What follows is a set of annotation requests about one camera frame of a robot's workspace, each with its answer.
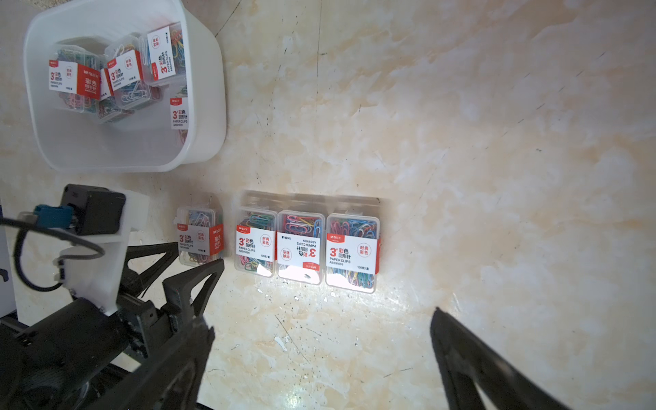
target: white plastic bin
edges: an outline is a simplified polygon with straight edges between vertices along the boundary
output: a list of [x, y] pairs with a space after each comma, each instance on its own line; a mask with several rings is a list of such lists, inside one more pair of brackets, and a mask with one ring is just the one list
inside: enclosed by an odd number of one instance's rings
[[[79, 45], [103, 54], [130, 33], [145, 33], [180, 22], [185, 40], [189, 130], [184, 143], [171, 129], [169, 98], [180, 87], [163, 89], [163, 101], [114, 124], [90, 115], [57, 110], [48, 90], [48, 59], [55, 43]], [[180, 0], [75, 0], [44, 11], [25, 37], [24, 69], [32, 125], [46, 162], [64, 172], [164, 172], [183, 163], [206, 161], [226, 137], [226, 97], [221, 50], [214, 35]]]

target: white mount bracket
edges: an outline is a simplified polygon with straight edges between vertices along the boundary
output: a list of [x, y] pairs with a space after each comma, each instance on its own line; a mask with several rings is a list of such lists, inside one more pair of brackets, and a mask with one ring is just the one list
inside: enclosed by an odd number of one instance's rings
[[[82, 236], [87, 241], [97, 243], [105, 250], [105, 255], [90, 260], [64, 259], [64, 287], [71, 295], [89, 300], [107, 316], [116, 312], [125, 252], [131, 231], [143, 229], [148, 219], [150, 198], [144, 194], [128, 190], [118, 190], [125, 195], [125, 206], [121, 214], [119, 231], [111, 235]], [[89, 255], [94, 251], [74, 246], [64, 249], [60, 255]]]

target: red and white label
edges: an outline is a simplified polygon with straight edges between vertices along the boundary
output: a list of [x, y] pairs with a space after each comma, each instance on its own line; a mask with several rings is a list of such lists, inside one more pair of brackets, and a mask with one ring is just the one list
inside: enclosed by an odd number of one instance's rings
[[280, 264], [319, 270], [321, 238], [278, 232], [277, 240]]
[[76, 62], [49, 60], [48, 88], [98, 100], [100, 72]]
[[189, 103], [187, 97], [171, 99], [171, 129], [189, 129]]
[[326, 234], [326, 266], [377, 274], [379, 247], [377, 239]]
[[276, 231], [237, 225], [236, 253], [273, 262], [276, 259]]
[[110, 60], [107, 63], [107, 70], [113, 90], [144, 79], [144, 74], [141, 72], [141, 54], [137, 50], [130, 50]]
[[107, 97], [114, 96], [114, 90], [112, 89], [112, 84], [110, 83], [110, 75], [106, 68], [100, 70], [100, 101], [103, 101]]
[[155, 81], [175, 75], [171, 31], [168, 26], [148, 33], [148, 51]]
[[207, 226], [177, 224], [178, 249], [201, 255], [216, 255], [223, 250], [223, 225]]

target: marble floor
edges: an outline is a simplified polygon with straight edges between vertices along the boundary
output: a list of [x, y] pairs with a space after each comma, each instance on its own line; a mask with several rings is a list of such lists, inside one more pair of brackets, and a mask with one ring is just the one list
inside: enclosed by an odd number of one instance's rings
[[[201, 403], [446, 409], [439, 306], [573, 409], [653, 406], [653, 1], [185, 4], [222, 49], [225, 143], [204, 163], [121, 175], [41, 159], [22, 67], [39, 11], [0, 4], [0, 200], [12, 216], [71, 182], [142, 192], [139, 244], [174, 240], [175, 209], [198, 192], [221, 200], [227, 232], [242, 190], [381, 199], [372, 295], [244, 274], [227, 256]], [[30, 238], [35, 281], [62, 248]], [[15, 290], [26, 323], [69, 300]], [[147, 297], [162, 303], [161, 287]]]

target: blue connector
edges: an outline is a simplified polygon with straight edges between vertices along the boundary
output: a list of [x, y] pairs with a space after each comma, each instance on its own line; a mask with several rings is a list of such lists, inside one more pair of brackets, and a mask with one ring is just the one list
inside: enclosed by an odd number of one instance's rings
[[37, 216], [36, 226], [41, 228], [68, 229], [73, 222], [73, 208], [69, 206], [37, 205], [33, 214]]

